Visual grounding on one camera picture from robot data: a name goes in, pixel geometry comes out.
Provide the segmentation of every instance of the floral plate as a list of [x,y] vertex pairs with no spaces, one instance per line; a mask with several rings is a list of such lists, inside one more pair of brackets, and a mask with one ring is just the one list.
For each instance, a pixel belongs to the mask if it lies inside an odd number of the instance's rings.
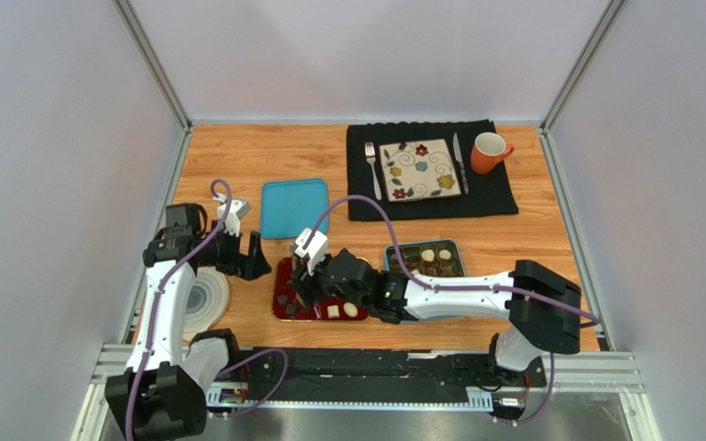
[[450,198],[461,194],[445,140],[380,146],[389,202]]

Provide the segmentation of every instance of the blue tray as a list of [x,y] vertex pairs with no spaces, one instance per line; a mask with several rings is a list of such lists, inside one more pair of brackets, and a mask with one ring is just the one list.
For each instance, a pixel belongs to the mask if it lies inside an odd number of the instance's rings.
[[[264,239],[297,237],[312,228],[328,207],[328,188],[320,178],[268,182],[261,190],[260,233]],[[328,232],[328,218],[320,229]]]

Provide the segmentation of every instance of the grey metal wall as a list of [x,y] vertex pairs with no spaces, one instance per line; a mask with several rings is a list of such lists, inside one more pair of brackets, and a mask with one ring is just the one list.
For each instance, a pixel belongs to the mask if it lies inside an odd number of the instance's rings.
[[706,2],[631,0],[553,137],[664,439],[706,439]]
[[606,0],[134,0],[194,119],[543,117]]
[[0,439],[68,439],[180,130],[108,1],[0,1]]

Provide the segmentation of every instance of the metal floor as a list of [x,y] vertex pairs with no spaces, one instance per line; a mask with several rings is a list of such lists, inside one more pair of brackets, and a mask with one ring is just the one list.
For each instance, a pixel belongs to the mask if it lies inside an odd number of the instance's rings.
[[[530,414],[543,395],[530,395]],[[124,439],[112,417],[101,439]],[[193,441],[377,440],[584,440],[630,441],[620,396],[613,393],[555,395],[543,416],[517,429],[493,424],[488,414],[420,411],[263,409],[242,419],[210,421]]]

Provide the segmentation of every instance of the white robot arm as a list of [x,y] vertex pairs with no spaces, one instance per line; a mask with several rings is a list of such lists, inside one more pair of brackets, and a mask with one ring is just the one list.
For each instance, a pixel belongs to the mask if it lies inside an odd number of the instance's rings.
[[409,277],[377,271],[347,249],[332,256],[326,236],[317,232],[308,243],[310,232],[304,230],[291,247],[290,285],[305,304],[337,297],[394,324],[461,316],[508,320],[513,327],[495,336],[490,351],[497,368],[512,372],[524,371],[543,351],[579,352],[578,315],[515,293],[535,291],[578,309],[581,289],[536,262],[517,261],[512,271],[484,277]]
[[[218,218],[222,218],[226,198],[215,199],[221,202]],[[182,356],[185,313],[196,271],[199,266],[214,266],[245,280],[271,271],[257,232],[250,234],[249,253],[239,253],[240,220],[249,205],[241,199],[230,205],[227,216],[218,220],[222,225],[212,231],[219,233],[206,238],[202,206],[167,207],[165,228],[143,252],[147,270],[141,327],[124,374],[106,383],[106,399],[122,433],[136,439],[175,439],[200,434],[206,425],[206,391],[234,357],[237,346],[230,330],[208,331],[197,334],[188,356]],[[182,261],[187,262],[175,267]],[[162,293],[158,290],[161,283]]]

